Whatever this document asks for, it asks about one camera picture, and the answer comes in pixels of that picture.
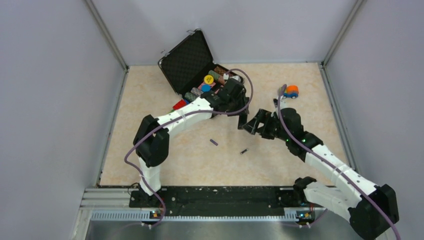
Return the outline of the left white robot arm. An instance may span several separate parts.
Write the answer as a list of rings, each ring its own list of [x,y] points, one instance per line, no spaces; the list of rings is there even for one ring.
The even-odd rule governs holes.
[[[168,158],[173,137],[216,115],[238,116],[243,123],[249,113],[250,100],[244,84],[231,78],[220,89],[205,91],[171,113],[144,117],[133,140],[141,170],[141,200],[149,207],[160,202],[161,164]]]

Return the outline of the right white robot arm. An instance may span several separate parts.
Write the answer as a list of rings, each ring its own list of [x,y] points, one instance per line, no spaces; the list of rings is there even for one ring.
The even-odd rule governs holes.
[[[327,187],[312,177],[295,181],[293,200],[299,206],[318,204],[349,222],[364,240],[375,240],[392,230],[401,239],[395,224],[399,211],[395,190],[364,178],[334,155],[323,141],[304,130],[301,116],[293,108],[270,112],[260,109],[242,128],[264,139],[280,139],[289,152],[328,178]]]

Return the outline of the blue round chip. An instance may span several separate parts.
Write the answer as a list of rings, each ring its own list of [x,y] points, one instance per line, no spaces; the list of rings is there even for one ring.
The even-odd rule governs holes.
[[[211,86],[210,85],[208,85],[208,84],[203,84],[201,87],[200,87],[200,90],[202,91],[202,92],[209,92],[210,90],[211,90]]]

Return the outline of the yellow round chip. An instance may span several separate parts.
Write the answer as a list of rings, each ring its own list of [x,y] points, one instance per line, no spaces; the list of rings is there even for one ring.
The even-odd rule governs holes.
[[[205,84],[207,84],[207,85],[211,85],[211,84],[213,84],[214,83],[214,77],[212,76],[212,75],[210,75],[210,74],[208,74],[208,75],[206,75],[204,78],[203,78],[203,82],[205,83]]]

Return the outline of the colourful toy car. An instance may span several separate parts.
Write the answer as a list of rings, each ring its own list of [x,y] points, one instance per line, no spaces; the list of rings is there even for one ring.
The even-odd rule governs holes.
[[[279,88],[277,94],[283,99],[296,99],[299,97],[299,88],[296,85],[284,85]]]

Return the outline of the purple battery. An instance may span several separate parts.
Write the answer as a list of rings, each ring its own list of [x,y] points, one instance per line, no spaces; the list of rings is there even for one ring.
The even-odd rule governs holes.
[[[212,143],[212,144],[214,144],[215,146],[218,146],[219,144],[216,142],[216,141],[214,141],[213,139],[210,139],[210,142]]]

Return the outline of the colourful block toy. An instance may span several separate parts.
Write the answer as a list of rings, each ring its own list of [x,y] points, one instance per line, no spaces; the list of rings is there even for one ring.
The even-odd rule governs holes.
[[[176,111],[176,110],[179,110],[179,109],[181,109],[181,108],[183,108],[183,107],[185,107],[186,105],[188,105],[190,102],[189,101],[187,101],[187,100],[185,100],[185,99],[181,99],[180,101],[178,101],[173,107],[172,107],[172,110],[173,111]]]

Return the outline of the open black chip case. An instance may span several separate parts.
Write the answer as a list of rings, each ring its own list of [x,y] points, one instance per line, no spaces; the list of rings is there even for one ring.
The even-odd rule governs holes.
[[[190,33],[177,46],[158,61],[158,66],[173,90],[191,103],[204,92],[204,77],[212,75],[211,91],[217,93],[226,80],[228,69],[214,62],[207,40],[201,29]]]

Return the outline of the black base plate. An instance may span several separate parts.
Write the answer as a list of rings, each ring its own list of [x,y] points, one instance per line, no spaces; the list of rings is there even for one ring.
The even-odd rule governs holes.
[[[130,208],[166,209],[167,217],[280,217],[295,208],[303,218],[317,205],[283,186],[163,186],[149,196],[130,193]]]

